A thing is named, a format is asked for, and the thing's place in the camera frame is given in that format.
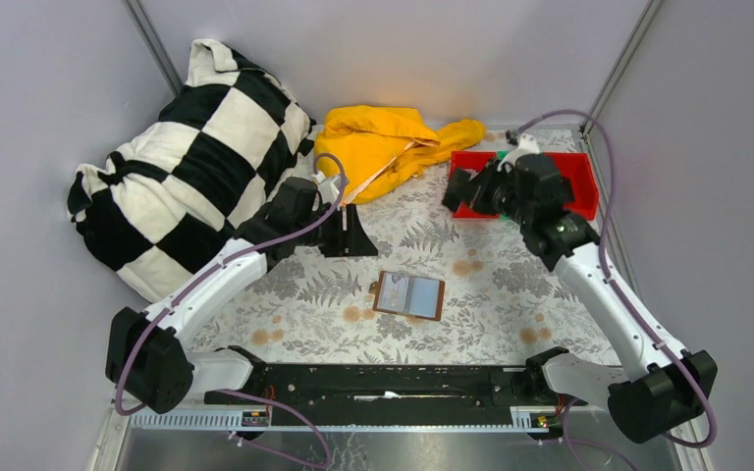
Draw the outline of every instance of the white wall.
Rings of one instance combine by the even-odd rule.
[[[83,469],[96,443],[109,324],[140,301],[65,197],[169,99],[121,2],[0,0],[0,470]]]
[[[666,2],[604,124],[641,295],[719,365],[716,469],[754,469],[754,2]]]
[[[351,104],[433,123],[523,123],[588,109],[645,0],[143,0],[182,78],[213,37],[277,75],[322,121]]]

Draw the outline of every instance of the yellow cloth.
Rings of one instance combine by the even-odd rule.
[[[446,162],[452,151],[473,146],[484,137],[484,125],[461,120],[432,131],[412,108],[351,106],[331,110],[316,137],[314,155],[329,152],[346,169],[345,203],[365,203],[392,191],[426,167]],[[321,159],[326,176],[340,171]]]

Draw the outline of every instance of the checkered pillow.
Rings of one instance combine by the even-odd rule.
[[[313,124],[273,76],[198,39],[181,95],[105,169],[77,167],[68,212],[88,250],[157,301],[211,260],[312,150]]]

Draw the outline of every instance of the red container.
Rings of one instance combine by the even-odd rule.
[[[588,221],[593,221],[600,204],[600,193],[591,172],[588,154],[572,152],[545,152],[554,159],[560,173],[570,181],[573,201],[565,205],[565,209],[578,213]],[[450,178],[455,169],[474,170],[480,172],[488,160],[495,158],[496,152],[455,151],[450,164]],[[498,216],[486,216],[469,210],[461,203],[453,215],[455,219],[497,219]]]

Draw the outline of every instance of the patterned mat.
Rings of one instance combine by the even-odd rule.
[[[543,150],[575,152],[569,130],[534,133]],[[472,150],[511,148],[500,131]],[[299,163],[308,176],[313,156]],[[524,247],[511,221],[456,221],[441,206],[449,164],[357,207],[378,257],[325,259],[300,248],[234,298],[193,342],[242,345],[269,362],[523,364],[563,345],[618,364],[585,308]],[[376,313],[381,270],[446,281],[440,322]]]

